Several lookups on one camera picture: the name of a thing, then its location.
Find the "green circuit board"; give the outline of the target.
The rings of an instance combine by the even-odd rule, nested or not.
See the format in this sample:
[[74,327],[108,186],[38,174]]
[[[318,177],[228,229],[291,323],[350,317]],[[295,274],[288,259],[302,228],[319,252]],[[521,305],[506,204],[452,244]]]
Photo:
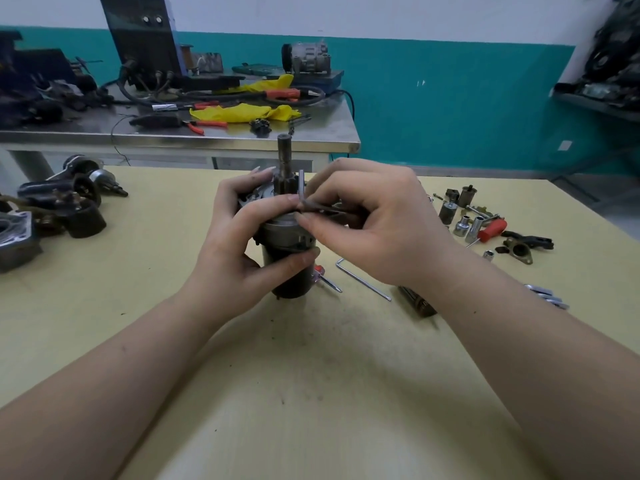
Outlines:
[[248,63],[233,66],[232,72],[234,74],[265,80],[275,80],[286,73],[282,67],[277,65]]

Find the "large yellow cloth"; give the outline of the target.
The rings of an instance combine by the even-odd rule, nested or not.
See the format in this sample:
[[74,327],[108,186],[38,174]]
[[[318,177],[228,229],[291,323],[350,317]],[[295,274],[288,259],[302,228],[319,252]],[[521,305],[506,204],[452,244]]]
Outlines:
[[203,106],[192,108],[190,115],[199,121],[224,123],[249,123],[252,120],[290,121],[302,117],[302,113],[290,105],[252,105],[241,103],[232,107]]

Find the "grey car compressor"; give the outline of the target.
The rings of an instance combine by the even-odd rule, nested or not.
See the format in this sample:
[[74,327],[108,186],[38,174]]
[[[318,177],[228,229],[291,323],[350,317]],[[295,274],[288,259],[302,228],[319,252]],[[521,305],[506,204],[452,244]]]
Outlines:
[[300,75],[303,73],[329,74],[332,71],[331,55],[325,40],[283,44],[281,61],[284,72]]

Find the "person's left forearm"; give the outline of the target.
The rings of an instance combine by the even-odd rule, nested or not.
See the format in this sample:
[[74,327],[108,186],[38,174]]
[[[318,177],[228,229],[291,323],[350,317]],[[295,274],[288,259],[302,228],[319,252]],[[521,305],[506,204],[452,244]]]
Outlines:
[[227,321],[166,299],[0,408],[0,480],[112,480]]

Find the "black starter motor with shaft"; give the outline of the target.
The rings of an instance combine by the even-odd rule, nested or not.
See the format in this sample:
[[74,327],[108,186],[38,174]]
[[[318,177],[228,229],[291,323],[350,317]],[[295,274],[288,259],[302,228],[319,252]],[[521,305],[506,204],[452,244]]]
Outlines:
[[[294,172],[292,167],[292,136],[277,136],[278,166],[272,172],[271,180],[254,190],[247,203],[271,200],[279,195],[299,195],[305,183],[303,171]],[[284,258],[304,253],[316,245],[311,234],[298,224],[294,211],[288,211],[260,225],[254,236],[255,242],[262,247],[265,265],[282,261]],[[274,288],[273,294],[279,299],[300,298],[316,282],[316,263],[312,262],[304,270]]]

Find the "blue platform scale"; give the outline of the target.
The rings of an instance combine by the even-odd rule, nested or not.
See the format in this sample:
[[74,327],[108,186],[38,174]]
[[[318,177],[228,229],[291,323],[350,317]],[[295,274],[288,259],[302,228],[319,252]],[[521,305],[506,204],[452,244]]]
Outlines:
[[340,89],[345,71],[332,70],[331,72],[286,72],[276,71],[262,79],[268,81],[272,89],[299,88],[302,86],[321,89],[327,95]]

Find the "silver starter motor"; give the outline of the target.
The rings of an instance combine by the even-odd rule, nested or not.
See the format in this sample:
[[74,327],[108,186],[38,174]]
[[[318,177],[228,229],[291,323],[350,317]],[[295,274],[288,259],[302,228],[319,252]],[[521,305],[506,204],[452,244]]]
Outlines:
[[70,179],[76,176],[84,176],[94,183],[101,191],[126,198],[126,192],[116,181],[114,174],[104,168],[99,159],[91,159],[82,154],[71,155],[63,162],[62,170],[48,177],[46,181]]

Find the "black hand tool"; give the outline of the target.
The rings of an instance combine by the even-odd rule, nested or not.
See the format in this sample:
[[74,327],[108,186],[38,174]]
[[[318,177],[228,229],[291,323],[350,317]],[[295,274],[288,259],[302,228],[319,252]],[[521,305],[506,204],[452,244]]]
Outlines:
[[174,129],[184,126],[183,120],[173,114],[146,114],[132,118],[129,124],[147,130]]

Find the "black tester machine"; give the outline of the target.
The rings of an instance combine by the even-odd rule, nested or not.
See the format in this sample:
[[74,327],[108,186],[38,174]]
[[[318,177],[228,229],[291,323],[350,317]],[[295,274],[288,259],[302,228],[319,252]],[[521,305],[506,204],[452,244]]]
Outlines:
[[184,89],[188,69],[168,0],[100,0],[127,83],[139,91]]

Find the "steel workbench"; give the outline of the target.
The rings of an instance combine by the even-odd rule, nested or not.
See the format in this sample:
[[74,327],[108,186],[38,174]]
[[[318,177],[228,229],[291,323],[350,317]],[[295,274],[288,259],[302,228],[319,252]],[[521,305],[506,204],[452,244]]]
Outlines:
[[45,99],[45,108],[55,106],[62,117],[55,123],[25,123],[0,128],[0,188],[28,180],[44,180],[57,173],[64,159],[81,154],[101,159],[108,165],[165,166],[178,168],[250,169],[277,162],[277,136],[292,131],[294,161],[305,169],[319,170],[331,156],[356,154],[361,140],[348,101],[332,95],[305,107],[306,120],[291,125],[271,121],[270,132],[259,136],[249,123],[222,127],[187,126],[144,128],[131,120],[143,116],[170,116],[191,120],[188,111],[173,111],[169,104],[160,110],[132,104],[117,87],[109,88],[114,103],[75,111],[60,101]]

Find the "person's right hand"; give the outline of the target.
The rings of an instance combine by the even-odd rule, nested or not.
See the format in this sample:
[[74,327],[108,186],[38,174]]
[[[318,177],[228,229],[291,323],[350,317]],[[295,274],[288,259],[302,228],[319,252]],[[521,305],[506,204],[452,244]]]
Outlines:
[[457,243],[436,215],[412,169],[363,159],[338,159],[316,174],[307,198],[322,204],[341,200],[369,212],[351,218],[361,237],[353,249],[330,249],[390,285],[422,296],[428,283],[443,283]]

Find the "silver hex key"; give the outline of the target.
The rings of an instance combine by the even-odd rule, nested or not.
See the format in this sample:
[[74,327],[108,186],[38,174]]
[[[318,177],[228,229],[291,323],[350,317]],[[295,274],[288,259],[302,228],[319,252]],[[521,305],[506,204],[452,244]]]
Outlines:
[[348,275],[350,278],[354,279],[356,282],[358,282],[359,284],[363,285],[364,287],[366,287],[368,290],[373,291],[376,295],[380,296],[381,298],[384,298],[386,301],[391,302],[392,298],[390,296],[388,296],[386,293],[382,292],[381,290],[375,288],[373,285],[371,285],[370,283],[364,281],[364,279],[362,279],[361,277],[357,276],[356,274],[352,273],[350,270],[348,270],[347,268],[345,268],[342,264],[344,262],[343,258],[338,259],[338,261],[336,261],[335,266],[336,268],[338,268],[341,272],[343,272],[344,274]]

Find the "shelf with black parts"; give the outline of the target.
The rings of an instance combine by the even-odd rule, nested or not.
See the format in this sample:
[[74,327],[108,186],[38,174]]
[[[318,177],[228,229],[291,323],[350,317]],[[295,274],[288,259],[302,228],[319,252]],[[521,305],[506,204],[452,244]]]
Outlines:
[[640,0],[613,0],[580,74],[558,82],[551,97],[640,123]]

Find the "aluminium starter nose housing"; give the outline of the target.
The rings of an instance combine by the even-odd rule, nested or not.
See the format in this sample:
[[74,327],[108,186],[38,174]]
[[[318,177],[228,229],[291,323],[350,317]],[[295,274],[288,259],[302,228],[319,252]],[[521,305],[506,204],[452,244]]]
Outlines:
[[0,212],[0,274],[23,266],[42,253],[31,212]]

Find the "orange-handled pliers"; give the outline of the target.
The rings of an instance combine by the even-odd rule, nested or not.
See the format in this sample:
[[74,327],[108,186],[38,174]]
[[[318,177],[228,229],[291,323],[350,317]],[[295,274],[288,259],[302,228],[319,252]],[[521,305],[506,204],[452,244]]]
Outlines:
[[204,128],[228,129],[228,123],[223,121],[181,120],[181,124],[199,136],[205,135]]

